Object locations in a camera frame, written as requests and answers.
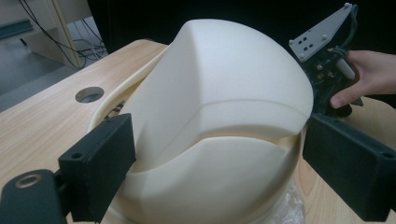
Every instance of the white foam model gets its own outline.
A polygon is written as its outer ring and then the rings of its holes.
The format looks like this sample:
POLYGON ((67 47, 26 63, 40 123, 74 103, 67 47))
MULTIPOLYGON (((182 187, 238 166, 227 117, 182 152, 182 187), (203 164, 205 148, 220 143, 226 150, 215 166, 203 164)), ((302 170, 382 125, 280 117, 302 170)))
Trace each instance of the white foam model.
POLYGON ((262 222, 289 186, 312 104, 304 71, 268 36, 186 22, 121 110, 137 161, 107 218, 262 222))

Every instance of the cable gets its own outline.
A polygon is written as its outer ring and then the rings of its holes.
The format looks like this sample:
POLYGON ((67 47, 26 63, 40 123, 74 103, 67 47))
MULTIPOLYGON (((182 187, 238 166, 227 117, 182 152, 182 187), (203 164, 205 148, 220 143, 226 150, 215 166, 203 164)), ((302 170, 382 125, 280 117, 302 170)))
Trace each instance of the cable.
MULTIPOLYGON (((86 43, 88 43, 88 40, 85 39, 76 39, 74 41, 84 41, 86 43)), ((83 57, 85 60, 91 60, 91 61, 97 61, 98 57, 99 58, 104 58, 103 54, 105 52, 107 52, 106 48, 104 46, 98 46, 98 45, 92 45, 90 48, 87 49, 81 49, 79 50, 80 54, 79 57, 83 57)))
MULTIPOLYGON (((92 37, 91 37, 91 35, 90 35, 90 32, 88 31, 88 29, 87 29, 87 27, 85 26, 85 24, 84 23, 82 23, 82 26, 84 26, 84 28, 85 28, 85 31, 87 32, 87 34, 88 34, 88 36, 90 37, 90 40, 92 40, 92 37)), ((92 48, 92 51, 93 51, 93 53, 94 53, 94 55, 95 55, 95 57, 96 57, 96 59, 97 60, 100 60, 99 58, 101 57, 101 55, 99 55, 99 54, 96 54, 96 52, 95 52, 95 49, 94 48, 92 48)))
POLYGON ((100 40, 100 42, 103 42, 103 40, 91 29, 91 27, 88 25, 88 23, 87 22, 85 22, 85 20, 84 19, 82 19, 82 22, 84 22, 87 26, 88 26, 88 28, 91 30, 91 32, 100 40))
POLYGON ((76 30, 77 30, 77 32, 78 32, 78 34, 79 34, 79 37, 82 39, 82 35, 81 35, 81 33, 79 32, 79 29, 78 29, 78 27, 76 26, 76 23, 75 22, 73 22, 73 24, 75 25, 75 27, 76 27, 76 30))
POLYGON ((351 24, 349 35, 341 46, 335 46, 335 48, 332 50, 332 52, 340 54, 342 57, 347 54, 346 46, 352 41, 352 38, 355 35, 356 30, 358 29, 358 21, 356 19, 357 14, 358 5, 354 5, 350 11, 351 24))
POLYGON ((76 52, 78 55, 80 55, 81 53, 78 52, 77 50, 74 50, 62 43, 60 43, 59 41, 55 40, 38 22, 37 18, 35 17, 35 13, 32 11, 32 9, 30 9, 29 5, 27 4, 26 0, 19 0, 21 6, 23 7, 23 9, 26 11, 26 13, 28 14, 28 16, 32 19, 32 21, 40 28, 40 30, 43 32, 43 34, 45 36, 47 36, 50 40, 52 40, 56 46, 60 49, 60 51, 62 52, 62 54, 64 55, 64 57, 67 59, 67 61, 70 62, 70 64, 72 64, 75 68, 77 69, 81 69, 83 67, 85 67, 86 61, 84 62, 84 64, 81 67, 78 67, 76 65, 74 65, 71 60, 69 59, 69 57, 66 55, 66 53, 64 52, 64 50, 62 49, 62 47, 65 47, 67 49, 71 49, 74 52, 76 52))
POLYGON ((92 50, 92 52, 95 55, 96 59, 99 61, 100 60, 99 57, 102 58, 102 56, 100 54, 96 53, 95 47, 93 46, 93 44, 90 41, 88 41, 86 39, 82 39, 82 38, 81 39, 76 39, 74 41, 83 41, 84 43, 88 44, 90 46, 90 50, 92 50))

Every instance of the black plastic part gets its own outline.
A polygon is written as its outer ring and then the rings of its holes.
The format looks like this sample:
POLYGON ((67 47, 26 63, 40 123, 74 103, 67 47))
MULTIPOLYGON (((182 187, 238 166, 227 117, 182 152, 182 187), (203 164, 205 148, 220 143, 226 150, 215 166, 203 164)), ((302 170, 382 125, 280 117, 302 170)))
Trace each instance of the black plastic part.
POLYGON ((327 49, 320 50, 315 57, 310 58, 300 66, 304 69, 311 82, 314 92, 313 113, 327 116, 347 117, 352 113, 352 107, 345 105, 333 109, 330 100, 339 91, 349 86, 350 80, 342 74, 335 64, 341 55, 331 53, 327 49))
POLYGON ((72 210, 73 204, 75 203, 73 198, 73 192, 71 188, 64 182, 64 179, 61 175, 61 170, 58 170, 54 174, 54 177, 56 181, 56 186, 58 187, 58 195, 59 200, 61 201, 62 211, 64 217, 66 217, 67 214, 69 214, 72 210))
POLYGON ((135 161, 131 115, 103 121, 60 158, 74 221, 100 222, 135 161))
POLYGON ((53 173, 36 170, 6 183, 0 202, 0 223, 66 223, 53 173))
POLYGON ((396 151, 344 122, 313 114, 304 159, 364 221, 385 221, 396 203, 396 151))

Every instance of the hand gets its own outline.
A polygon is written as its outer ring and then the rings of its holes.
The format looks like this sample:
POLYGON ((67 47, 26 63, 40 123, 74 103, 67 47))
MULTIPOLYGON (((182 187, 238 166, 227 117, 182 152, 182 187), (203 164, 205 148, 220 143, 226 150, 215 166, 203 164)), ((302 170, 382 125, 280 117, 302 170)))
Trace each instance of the hand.
POLYGON ((333 108, 350 104, 364 95, 396 93, 396 55, 369 50, 351 50, 345 57, 357 74, 355 83, 337 92, 333 108))

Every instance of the light wood surface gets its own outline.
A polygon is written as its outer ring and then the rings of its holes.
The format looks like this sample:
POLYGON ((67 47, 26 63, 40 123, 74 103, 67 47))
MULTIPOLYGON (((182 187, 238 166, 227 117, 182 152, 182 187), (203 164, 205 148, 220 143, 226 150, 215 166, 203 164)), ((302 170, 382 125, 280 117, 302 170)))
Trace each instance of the light wood surface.
MULTIPOLYGON (((85 135, 98 106, 123 80, 165 48, 147 40, 135 41, 0 113, 0 188, 28 171, 58 170, 57 159, 85 135), (105 90, 101 99, 89 104, 75 100, 78 91, 93 86, 105 90)), ((371 99, 363 101, 365 106, 354 107, 346 122, 396 148, 393 108, 371 99)), ((305 223, 363 223, 303 159, 294 178, 304 200, 305 223)), ((394 212, 386 223, 396 223, 394 212)))

